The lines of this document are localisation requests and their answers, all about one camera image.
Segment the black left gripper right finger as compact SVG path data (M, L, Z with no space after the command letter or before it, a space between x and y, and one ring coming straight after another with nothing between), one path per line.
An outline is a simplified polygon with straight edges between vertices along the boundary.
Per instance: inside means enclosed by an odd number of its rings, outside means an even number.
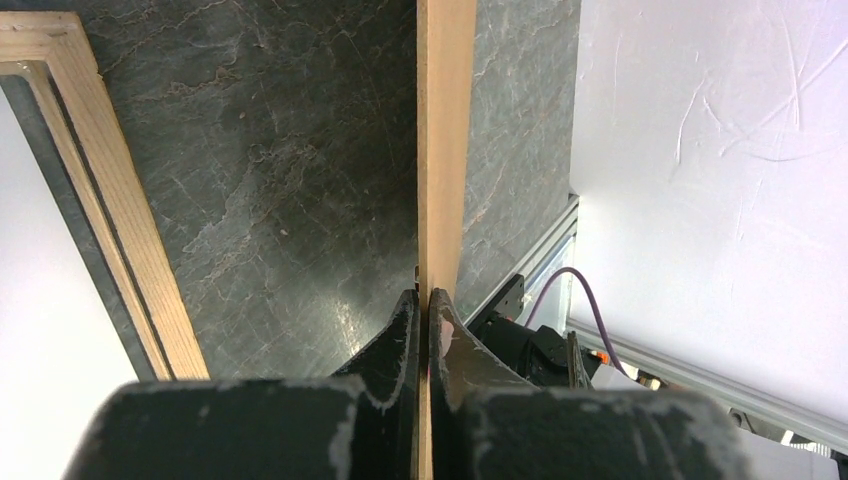
M429 298L437 479L749 479L739 435L706 397L532 385Z

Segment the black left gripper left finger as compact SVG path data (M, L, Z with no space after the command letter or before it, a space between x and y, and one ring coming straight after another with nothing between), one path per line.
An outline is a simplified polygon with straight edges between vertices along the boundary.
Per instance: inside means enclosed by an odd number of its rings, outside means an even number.
M327 377L131 383L90 422L69 479L408 479L420 307Z

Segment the brown cardboard backing board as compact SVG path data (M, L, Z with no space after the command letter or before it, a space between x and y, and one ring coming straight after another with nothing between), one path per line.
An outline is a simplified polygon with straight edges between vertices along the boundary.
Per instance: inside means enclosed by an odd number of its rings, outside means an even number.
M456 289L463 237L476 4L416 4L418 283L421 305L416 479L435 476L432 360L436 296Z

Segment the wooden picture frame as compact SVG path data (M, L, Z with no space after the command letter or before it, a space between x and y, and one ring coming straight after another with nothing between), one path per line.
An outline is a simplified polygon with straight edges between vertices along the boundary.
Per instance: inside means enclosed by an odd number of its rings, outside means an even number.
M77 14L1 14L1 72L24 78L160 380L209 376L147 197Z

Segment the landscape photo print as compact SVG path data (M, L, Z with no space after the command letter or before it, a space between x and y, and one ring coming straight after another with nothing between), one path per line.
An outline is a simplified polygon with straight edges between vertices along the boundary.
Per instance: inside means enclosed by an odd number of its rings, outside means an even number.
M60 479L137 375L7 98L1 100L1 476Z

